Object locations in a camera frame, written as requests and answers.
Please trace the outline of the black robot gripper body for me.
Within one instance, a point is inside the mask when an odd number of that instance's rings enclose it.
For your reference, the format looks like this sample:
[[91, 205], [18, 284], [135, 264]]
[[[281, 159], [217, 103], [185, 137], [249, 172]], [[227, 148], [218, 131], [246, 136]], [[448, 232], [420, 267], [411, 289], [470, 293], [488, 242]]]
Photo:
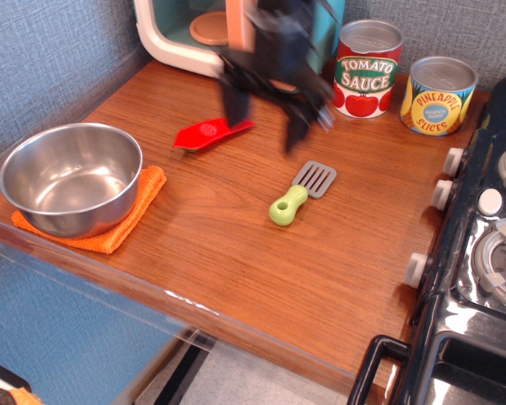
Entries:
[[307, 62], [314, 23], [314, 1], [257, 1], [250, 13], [255, 30], [252, 51], [228, 45], [216, 52], [223, 62], [219, 78], [245, 78], [250, 95], [288, 105], [282, 90], [296, 89], [309, 103], [322, 104], [330, 89]]

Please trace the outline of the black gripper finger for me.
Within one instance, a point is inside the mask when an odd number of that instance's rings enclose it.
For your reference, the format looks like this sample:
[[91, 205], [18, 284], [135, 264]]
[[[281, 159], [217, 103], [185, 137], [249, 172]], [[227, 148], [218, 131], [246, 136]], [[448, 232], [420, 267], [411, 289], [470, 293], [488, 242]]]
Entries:
[[223, 109], [229, 127], [236, 127], [249, 116], [250, 84], [245, 78], [222, 76]]
[[304, 140], [316, 122], [326, 129], [326, 106], [309, 102], [293, 102], [284, 108], [288, 115], [285, 152], [290, 153], [295, 144]]

